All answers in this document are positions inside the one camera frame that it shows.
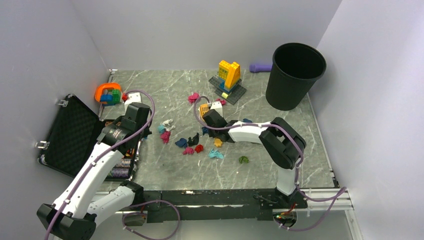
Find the black trash can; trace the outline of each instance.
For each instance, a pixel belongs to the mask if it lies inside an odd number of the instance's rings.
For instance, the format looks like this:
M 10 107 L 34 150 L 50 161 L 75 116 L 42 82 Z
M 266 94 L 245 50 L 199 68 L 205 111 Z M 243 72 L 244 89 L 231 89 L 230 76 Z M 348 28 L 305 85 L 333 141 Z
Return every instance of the black trash can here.
M 294 109 L 326 67 L 324 57 L 311 46 L 295 42 L 279 46 L 272 56 L 266 100 L 278 110 Z

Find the purple cable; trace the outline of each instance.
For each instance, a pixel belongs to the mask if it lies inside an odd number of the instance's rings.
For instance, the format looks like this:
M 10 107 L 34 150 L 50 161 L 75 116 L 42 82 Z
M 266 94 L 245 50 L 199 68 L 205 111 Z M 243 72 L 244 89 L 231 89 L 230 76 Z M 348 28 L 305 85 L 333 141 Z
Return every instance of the purple cable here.
M 127 225 L 125 225 L 125 218 L 126 217 L 132 216 L 132 215 L 143 215 L 143 213 L 141 213 L 141 212 L 130 212 L 130 213 L 125 214 L 122 217 L 122 226 L 124 227 L 124 229 L 126 229 L 126 230 L 130 231 L 131 233 L 136 234 L 136 235 L 138 235 L 138 236 L 140 236 L 142 238 L 145 238 L 147 240 L 167 240 L 167 239 L 172 238 L 175 235 L 175 233 L 177 232 L 177 230 L 178 230 L 178 228 L 180 227 L 180 224 L 181 224 L 180 213 L 178 212 L 177 207 L 175 207 L 172 203 L 170 203 L 169 201 L 165 201 L 165 200 L 153 200 L 153 201 L 143 202 L 143 203 L 140 203 L 140 204 L 135 204 L 135 205 L 132 205 L 132 206 L 129 206 L 129 207 L 130 208 L 141 207 L 141 206 L 144 206 L 144 205 L 148 205 L 148 204 L 152 204 L 152 203 L 157 203 L 157 202 L 168 204 L 176 212 L 176 215 L 177 215 L 177 218 L 178 218 L 178 222 L 176 224 L 175 230 L 169 236 L 167 236 L 165 238 L 159 238 L 159 239 L 157 239 L 157 238 L 151 238 L 151 237 L 145 236 L 145 235 L 143 235 L 143 234 L 141 234 L 141 233 L 139 233 L 137 231 L 134 231 L 133 229 L 131 229 Z
M 145 92 L 143 90 L 131 90 L 131 91 L 126 92 L 126 94 L 130 94 L 130 93 L 141 93 L 141 94 L 144 94 L 146 97 L 148 97 L 148 99 L 151 102 L 151 115 L 150 115 L 150 118 L 147 120 L 147 122 L 138 131 L 134 132 L 131 136 L 125 138 L 124 140 L 122 140 L 122 141 L 120 141 L 120 142 L 118 142 L 118 143 L 116 143 L 114 145 L 112 145 L 111 147 L 109 147 L 108 149 L 106 149 L 104 152 L 102 152 L 94 160 L 95 163 L 97 163 L 101 158 L 103 158 L 111 150 L 119 147 L 120 145 L 128 142 L 130 139 L 134 138 L 135 136 L 141 134 L 143 132 L 143 130 L 153 120 L 153 116 L 155 115 L 155 102 L 153 101 L 153 98 L 149 94 L 147 94 L 147 92 Z M 92 169 L 92 167 L 93 167 L 93 165 L 90 164 L 87 167 L 87 169 L 82 173 L 81 177 L 78 179 L 78 181 L 76 182 L 75 186 L 73 186 L 72 190 L 69 192 L 69 195 L 66 197 L 67 200 L 71 200 L 72 196 L 77 191 L 78 187 L 81 185 L 81 183 L 83 182 L 84 178 L 87 176 L 87 174 Z M 48 228 L 47 228 L 47 232 L 44 235 L 44 240 L 49 240 L 50 232 L 52 231 L 53 226 L 55 225 L 55 222 L 58 219 L 59 215 L 65 209 L 66 204 L 67 204 L 66 202 L 63 202 L 62 205 L 60 206 L 59 210 L 56 212 L 56 214 L 51 219 L 51 222 L 50 222 L 50 224 L 48 225 Z
M 217 130 L 217 131 L 220 131 L 220 130 L 229 130 L 229 129 L 234 129 L 234 128 L 240 128 L 240 127 L 242 127 L 242 126 L 254 126 L 254 127 L 259 127 L 259 128 L 261 128 L 261 127 L 272 127 L 272 128 L 277 128 L 278 130 L 280 130 L 286 137 L 287 137 L 287 139 L 293 144 L 293 146 L 296 148 L 296 150 L 297 150 L 297 152 L 299 153 L 299 155 L 300 155 L 300 161 L 296 164 L 296 172 L 295 172 L 295 176 L 294 176 L 294 185 L 296 186 L 296 189 L 298 190 L 298 192 L 302 195 L 302 196 L 304 196 L 305 198 L 307 198 L 308 200 L 310 200 L 310 201 L 313 201 L 313 202 L 326 202 L 326 201 L 330 201 L 330 200 L 332 200 L 332 203 L 330 204 L 330 206 L 329 206 L 329 208 L 328 208 L 328 210 L 321 216 L 321 218 L 315 223 L 315 224 L 313 224 L 312 226 L 310 226 L 310 227 L 307 227 L 307 228 L 303 228 L 303 229 L 289 229 L 290 231 L 298 231 L 298 232 L 300 232 L 300 231 L 306 231 L 306 230 L 309 230 L 309 229 L 312 229 L 312 228 L 315 228 L 316 226 L 318 226 L 321 222 L 322 222 L 322 220 L 327 216 L 327 212 L 329 212 L 330 211 L 330 209 L 333 207 L 333 204 L 334 204 L 334 202 L 336 201 L 336 199 L 340 196 L 340 195 L 342 195 L 345 191 L 346 191 L 346 187 L 342 187 L 338 192 L 337 192 L 337 194 L 336 195 L 334 195 L 334 196 L 332 196 L 332 197 L 329 197 L 329 198 L 320 198 L 320 199 L 315 199 L 315 198 L 311 198 L 311 197 L 309 197 L 309 196 L 307 196 L 303 191 L 301 191 L 301 189 L 300 189 L 300 187 L 299 187 L 299 184 L 298 184 L 298 179 L 299 179 L 299 168 L 300 168 L 300 166 L 301 166 L 301 164 L 303 163 L 303 161 L 304 161 L 304 153 L 301 151 L 301 149 L 300 149 L 300 147 L 298 146 L 298 144 L 295 142 L 295 140 L 290 136 L 290 134 L 286 131 L 286 130 L 284 130 L 281 126 L 279 126 L 279 125 L 276 125 L 276 124 L 263 124 L 262 126 L 259 126 L 258 124 L 255 124 L 255 123 L 242 123 L 242 124 L 240 124 L 240 125 L 232 125 L 232 126 L 226 126 L 226 127 L 211 127 L 211 126 L 208 126 L 206 123 L 204 123 L 203 121 L 201 121 L 200 120 L 200 118 L 198 117 L 198 115 L 196 114 L 196 105 L 197 105 L 197 103 L 201 100 L 201 99 L 205 99 L 206 101 L 207 101 L 207 103 L 208 104 L 210 104 L 211 102 L 209 101 L 209 99 L 206 97 L 206 96 L 200 96 L 195 102 L 194 102 L 194 105 L 193 105 L 193 109 L 194 109 L 194 117 L 197 119 L 197 121 L 201 124 L 201 125 L 203 125 L 204 127 L 206 127 L 206 128 L 208 128 L 208 129 L 212 129 L 212 130 Z

